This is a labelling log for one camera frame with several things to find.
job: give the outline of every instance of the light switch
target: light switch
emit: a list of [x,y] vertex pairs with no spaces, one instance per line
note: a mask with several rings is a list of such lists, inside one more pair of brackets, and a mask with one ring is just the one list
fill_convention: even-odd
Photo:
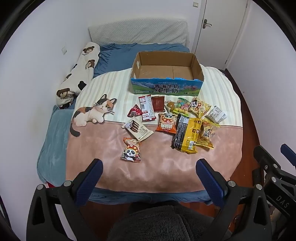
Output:
[[66,47],[63,47],[63,48],[62,48],[62,52],[63,52],[63,55],[65,55],[65,53],[67,52]]

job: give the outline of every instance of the open cardboard box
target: open cardboard box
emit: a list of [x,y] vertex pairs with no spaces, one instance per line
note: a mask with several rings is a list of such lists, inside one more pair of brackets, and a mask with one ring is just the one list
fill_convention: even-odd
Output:
[[197,96],[203,81],[201,66],[192,53],[139,52],[131,72],[135,94]]

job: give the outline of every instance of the wall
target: wall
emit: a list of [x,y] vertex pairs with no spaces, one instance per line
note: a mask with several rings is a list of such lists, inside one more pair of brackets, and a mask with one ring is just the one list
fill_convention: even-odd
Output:
[[296,52],[278,25],[254,2],[227,68],[251,111],[260,144],[295,174],[280,153],[286,143],[296,151]]
[[54,94],[90,41],[82,3],[45,1],[25,19],[0,55],[0,194],[21,240],[25,240],[33,193],[41,183],[36,161]]
[[84,5],[89,26],[144,17],[185,19],[191,51],[201,5],[201,0],[195,1],[198,8],[192,6],[193,0],[85,0]]

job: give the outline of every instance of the snack bag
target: snack bag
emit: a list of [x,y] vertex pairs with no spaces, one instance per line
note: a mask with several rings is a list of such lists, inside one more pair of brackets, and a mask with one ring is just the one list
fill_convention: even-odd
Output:
[[165,108],[168,112],[173,112],[173,110],[175,109],[175,104],[173,101],[171,100],[167,100],[165,102]]
[[140,143],[133,138],[124,137],[126,148],[121,155],[121,159],[132,162],[140,162]]
[[205,146],[210,149],[214,149],[213,143],[211,142],[210,138],[217,127],[220,127],[220,125],[211,122],[207,118],[204,118],[202,121],[201,132],[200,132],[200,135],[198,136],[196,145]]
[[139,142],[153,134],[153,131],[144,126],[136,117],[130,119],[121,128],[127,129]]
[[134,117],[139,115],[142,115],[141,109],[137,104],[135,104],[134,107],[130,109],[128,117]]
[[178,115],[177,134],[173,137],[172,148],[188,154],[197,153],[197,139],[202,121],[199,118],[188,118]]
[[219,124],[221,121],[226,119],[227,115],[215,105],[206,117],[213,123]]
[[156,131],[165,131],[169,133],[176,134],[176,115],[170,114],[158,114],[159,122]]
[[165,112],[165,96],[164,95],[158,95],[158,96],[152,96],[152,106],[155,113],[157,112]]
[[209,111],[210,108],[211,105],[204,103],[203,101],[198,99],[197,96],[195,96],[190,103],[189,110],[196,114],[200,119]]
[[179,97],[177,103],[175,104],[175,109],[173,110],[173,112],[188,117],[189,106],[190,102],[188,100]]
[[151,95],[139,97],[139,102],[142,112],[142,122],[155,120],[156,116],[153,110]]

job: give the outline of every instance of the wooden floor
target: wooden floor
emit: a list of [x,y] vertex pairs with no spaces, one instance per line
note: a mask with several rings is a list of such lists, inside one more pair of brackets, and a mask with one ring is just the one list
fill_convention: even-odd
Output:
[[[239,186],[252,187],[252,170],[259,167],[256,160],[253,158],[253,149],[255,146],[259,145],[259,139],[252,116],[238,86],[227,69],[224,71],[224,74],[228,77],[233,85],[234,91],[241,99],[243,119],[242,159],[231,176],[231,180],[235,181]],[[199,213],[212,217],[215,217],[218,212],[218,208],[213,204],[209,206],[199,202],[182,204]],[[81,207],[80,211],[89,227],[100,238],[100,240],[106,240],[110,228],[127,212],[128,208],[129,204],[103,205],[88,202],[86,206]],[[241,210],[242,207],[238,207],[236,214],[239,214]]]

